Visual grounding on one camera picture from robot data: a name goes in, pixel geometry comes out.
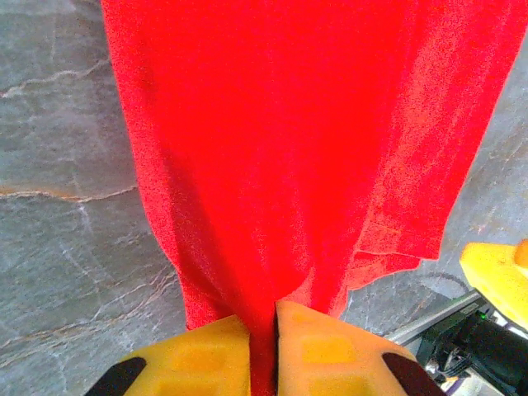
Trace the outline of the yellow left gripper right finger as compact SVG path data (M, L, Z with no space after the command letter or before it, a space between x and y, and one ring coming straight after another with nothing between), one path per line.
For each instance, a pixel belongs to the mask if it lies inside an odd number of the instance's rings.
M277 396L446 396L403 346L294 302L276 313Z

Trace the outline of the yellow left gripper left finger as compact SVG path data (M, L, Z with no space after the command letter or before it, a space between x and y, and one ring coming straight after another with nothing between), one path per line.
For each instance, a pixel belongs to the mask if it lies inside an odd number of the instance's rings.
M233 315L133 351L84 396L251 396L248 330Z

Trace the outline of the red t-shirt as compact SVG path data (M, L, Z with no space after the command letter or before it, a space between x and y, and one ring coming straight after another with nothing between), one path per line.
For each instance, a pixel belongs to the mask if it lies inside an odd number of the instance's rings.
M188 328L236 315L275 391L281 299L440 253L528 0L101 0L139 192Z

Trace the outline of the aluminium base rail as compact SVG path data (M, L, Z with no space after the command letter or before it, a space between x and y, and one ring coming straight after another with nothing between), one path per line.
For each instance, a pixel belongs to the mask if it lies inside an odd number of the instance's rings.
M487 303L488 301L477 290L471 290L469 293L452 299L440 308L433 309L431 312L389 333L384 338L400 346L406 346L419 338L429 328L451 315L468 307L479 309Z

